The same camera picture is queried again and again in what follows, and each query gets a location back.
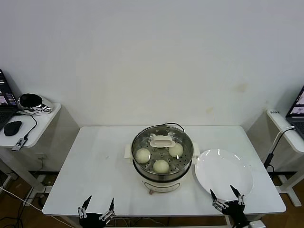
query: keyboard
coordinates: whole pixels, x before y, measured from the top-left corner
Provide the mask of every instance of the keyboard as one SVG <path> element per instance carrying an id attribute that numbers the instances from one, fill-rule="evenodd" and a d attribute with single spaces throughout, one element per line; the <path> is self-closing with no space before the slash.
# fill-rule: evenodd
<path id="1" fill-rule="evenodd" d="M 304 134 L 304 122 L 292 122 L 293 126 L 295 126 L 295 128 L 300 131 L 301 133 Z"/>

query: table leg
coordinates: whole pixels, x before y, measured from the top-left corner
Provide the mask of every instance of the table leg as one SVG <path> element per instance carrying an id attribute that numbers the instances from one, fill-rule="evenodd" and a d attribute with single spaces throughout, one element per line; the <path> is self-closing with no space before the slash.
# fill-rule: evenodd
<path id="1" fill-rule="evenodd" d="M 304 171 L 298 171 L 295 175 L 287 180 L 285 176 L 278 176 L 282 185 L 277 186 L 276 189 L 279 193 L 287 193 L 290 200 L 292 201 L 295 207 L 302 206 L 299 198 L 297 197 L 295 191 L 293 190 L 293 186 L 299 183 L 304 178 Z"/>
<path id="2" fill-rule="evenodd" d="M 10 173 L 12 172 L 12 170 L 2 161 L 0 160 L 0 170 L 3 172 L 3 173 Z M 18 178 L 18 176 L 14 173 L 10 173 L 10 174 L 7 174 L 7 178 L 5 179 L 5 181 L 2 183 L 3 184 L 3 187 L 6 188 L 6 186 L 8 185 L 9 181 L 11 179 L 13 180 L 16 180 Z"/>
<path id="3" fill-rule="evenodd" d="M 9 149 L 1 148 L 0 159 L 35 190 L 43 191 L 44 186 L 11 153 Z"/>

